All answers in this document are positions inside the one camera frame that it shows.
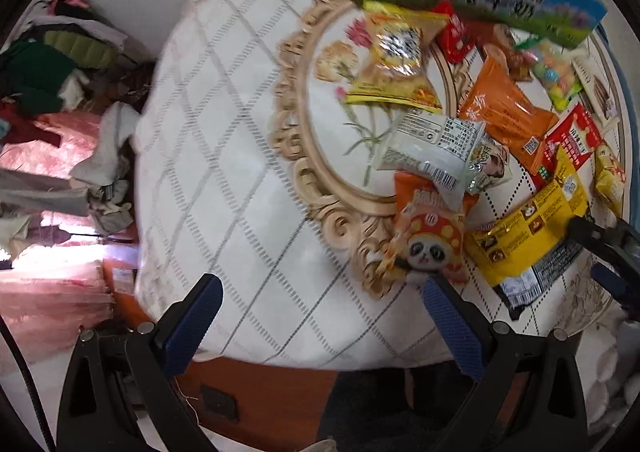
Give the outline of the white snack packet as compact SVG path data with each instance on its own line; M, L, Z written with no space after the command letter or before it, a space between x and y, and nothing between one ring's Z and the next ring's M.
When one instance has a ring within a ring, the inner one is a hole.
M376 151L379 171L405 171L430 179L442 201L462 205L472 153L485 134L483 121L461 120L422 109L401 112Z

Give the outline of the pile of clothes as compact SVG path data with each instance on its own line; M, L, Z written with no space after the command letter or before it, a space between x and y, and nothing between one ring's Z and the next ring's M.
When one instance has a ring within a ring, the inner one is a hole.
M32 246L128 241L131 138L154 72L91 4L32 4L1 47L2 268Z

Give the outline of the yellow egg roll snack bag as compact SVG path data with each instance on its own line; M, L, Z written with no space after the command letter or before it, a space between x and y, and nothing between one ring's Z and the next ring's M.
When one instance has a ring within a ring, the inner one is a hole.
M364 26L369 57L346 94L349 104L389 104L442 112L426 75L427 50L449 23L449 16L365 1Z

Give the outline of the colorful candy bag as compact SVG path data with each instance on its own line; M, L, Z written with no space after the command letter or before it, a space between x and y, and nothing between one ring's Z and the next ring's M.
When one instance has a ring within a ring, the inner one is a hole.
M562 113L570 101L582 90L573 66L573 59L547 38L531 36L515 45L530 71L540 82L556 112Z

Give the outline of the small green cartoon packet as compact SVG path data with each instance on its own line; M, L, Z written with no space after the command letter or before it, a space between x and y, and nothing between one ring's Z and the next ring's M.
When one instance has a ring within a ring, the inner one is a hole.
M510 152L485 134L475 146L466 171L466 192L479 194L512 178Z

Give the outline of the brown nut snack packet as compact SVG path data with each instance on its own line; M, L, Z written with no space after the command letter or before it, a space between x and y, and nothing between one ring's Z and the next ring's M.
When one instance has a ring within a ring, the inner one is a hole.
M500 62L514 82L530 82L528 64L524 56L515 49L515 40L510 28L503 23L471 21L468 32L483 59L494 58Z

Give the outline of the yellow black snack bag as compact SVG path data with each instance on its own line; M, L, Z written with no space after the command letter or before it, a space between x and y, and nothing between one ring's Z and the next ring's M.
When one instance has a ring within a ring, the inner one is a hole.
M547 186L506 217L465 235L465 253L512 309L531 304L580 253L568 242L566 227L588 212L588 195L570 155L556 153L556 168Z

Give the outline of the red crown snack packet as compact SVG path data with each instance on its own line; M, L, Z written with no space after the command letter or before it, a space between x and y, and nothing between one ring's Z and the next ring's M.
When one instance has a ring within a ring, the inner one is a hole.
M603 142L599 127L585 106L576 101L556 123L544 139L544 155L538 173L533 176L537 191L544 188L554 175L556 155L562 148L573 162L574 168L584 165Z

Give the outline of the orange panda snack bag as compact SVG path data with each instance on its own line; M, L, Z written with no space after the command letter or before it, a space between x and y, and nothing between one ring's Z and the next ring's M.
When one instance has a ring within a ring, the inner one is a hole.
M397 216L393 238L376 274L386 282L418 281L441 275L452 284L469 282L464 264L465 218L478 201L465 194L452 211L431 180L395 174Z

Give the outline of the small red snack packet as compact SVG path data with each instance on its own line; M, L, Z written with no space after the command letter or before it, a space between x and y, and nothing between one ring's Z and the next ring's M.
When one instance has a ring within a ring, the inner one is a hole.
M436 36L436 43L450 64L460 64L475 47L465 23L449 0L441 0L434 8L436 14L446 15L448 22Z

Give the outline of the orange snack packet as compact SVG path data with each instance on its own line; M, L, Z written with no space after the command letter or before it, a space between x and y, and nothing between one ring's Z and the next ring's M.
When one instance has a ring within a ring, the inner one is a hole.
M484 122L486 133L506 146L532 175L544 158L544 139L559 121L552 111L533 105L494 57L485 60L458 118Z

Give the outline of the Franzzi chocolate biscuit pack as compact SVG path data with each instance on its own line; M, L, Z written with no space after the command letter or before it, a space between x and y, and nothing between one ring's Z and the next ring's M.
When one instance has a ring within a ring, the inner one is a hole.
M596 66L585 49L574 50L570 55L570 61L582 85L580 94L587 102L587 109L597 121L600 130L606 133L618 122L618 113L608 87L600 78Z

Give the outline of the yellow panda snack bag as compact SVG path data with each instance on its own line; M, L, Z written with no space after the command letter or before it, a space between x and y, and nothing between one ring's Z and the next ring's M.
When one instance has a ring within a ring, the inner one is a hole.
M597 195L605 206L617 217L623 216L623 198L626 186L626 175L620 162L607 143L602 142L594 151L596 162Z

